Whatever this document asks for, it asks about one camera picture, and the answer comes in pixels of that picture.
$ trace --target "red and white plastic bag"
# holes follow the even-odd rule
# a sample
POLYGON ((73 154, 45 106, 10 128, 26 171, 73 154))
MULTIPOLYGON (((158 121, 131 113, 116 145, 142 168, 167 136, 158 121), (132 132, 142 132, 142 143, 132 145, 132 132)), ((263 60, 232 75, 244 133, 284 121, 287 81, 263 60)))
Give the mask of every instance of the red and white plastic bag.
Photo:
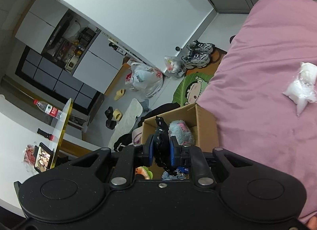
POLYGON ((153 67, 146 64, 133 62, 131 64, 132 84, 143 91, 147 98, 154 96, 163 86, 163 74, 153 67))

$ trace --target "clear plastic bag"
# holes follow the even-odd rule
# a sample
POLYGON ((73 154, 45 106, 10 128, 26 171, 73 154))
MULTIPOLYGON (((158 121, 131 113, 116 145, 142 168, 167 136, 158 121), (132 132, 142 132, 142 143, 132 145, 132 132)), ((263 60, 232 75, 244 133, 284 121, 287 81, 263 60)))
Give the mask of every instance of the clear plastic bag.
POLYGON ((126 85, 126 88, 128 88, 129 90, 138 91, 138 89, 136 89, 136 88, 133 86, 132 73, 129 73, 129 74, 126 76, 125 85, 126 85))
POLYGON ((32 176, 38 174, 34 169, 35 165, 35 157, 33 155, 34 146, 28 145, 26 149, 23 151, 23 164, 25 165, 26 171, 32 176))
POLYGON ((317 77, 317 66, 302 63, 299 73, 283 92, 296 104, 296 114, 299 116, 308 103, 317 102, 314 84, 317 77))
POLYGON ((183 60, 176 56, 164 57, 164 63, 166 65, 167 71, 174 79, 181 78, 186 72, 186 67, 183 60))
POLYGON ((131 64, 132 84, 143 91, 147 98, 154 96, 163 86, 163 74, 146 64, 133 62, 131 64))

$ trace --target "plastic container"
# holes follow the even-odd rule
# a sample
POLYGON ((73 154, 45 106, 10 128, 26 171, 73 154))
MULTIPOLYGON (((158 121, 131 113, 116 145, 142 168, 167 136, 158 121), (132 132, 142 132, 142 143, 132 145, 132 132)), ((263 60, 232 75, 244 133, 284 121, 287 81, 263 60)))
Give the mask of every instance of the plastic container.
POLYGON ((53 107, 52 105, 50 105, 44 101, 38 101, 37 99, 34 99, 34 104, 37 105, 37 107, 42 112, 47 113, 56 119, 61 118, 62 111, 53 107))

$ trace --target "white cabinet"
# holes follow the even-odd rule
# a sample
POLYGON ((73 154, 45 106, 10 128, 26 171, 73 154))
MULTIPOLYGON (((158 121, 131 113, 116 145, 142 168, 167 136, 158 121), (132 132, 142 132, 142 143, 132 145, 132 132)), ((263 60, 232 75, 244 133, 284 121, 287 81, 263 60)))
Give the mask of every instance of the white cabinet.
POLYGON ((110 47, 109 43, 108 37, 101 32, 90 46, 89 51, 120 70, 124 56, 110 47))
POLYGON ((99 92, 105 93, 117 73, 116 68, 87 51, 73 76, 99 92))
POLYGON ((67 10, 68 8, 57 0, 35 0, 29 12, 56 27, 67 10))
POLYGON ((28 12, 15 37, 38 53, 41 53, 53 31, 53 26, 28 12))

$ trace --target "black slipper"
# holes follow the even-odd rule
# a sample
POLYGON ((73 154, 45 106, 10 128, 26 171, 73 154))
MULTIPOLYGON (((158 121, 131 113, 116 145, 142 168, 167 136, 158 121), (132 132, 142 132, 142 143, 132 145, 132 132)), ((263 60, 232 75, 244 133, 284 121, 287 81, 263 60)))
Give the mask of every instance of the black slipper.
POLYGON ((113 117, 113 113, 114 113, 114 109, 112 108, 112 106, 109 106, 108 109, 105 111, 106 117, 110 120, 113 117))
POLYGON ((113 130, 113 129, 115 128, 116 124, 117 124, 117 122, 116 122, 116 121, 113 121, 113 120, 111 120, 111 119, 108 119, 108 120, 106 121, 106 127, 107 127, 108 129, 110 129, 110 130, 113 130))

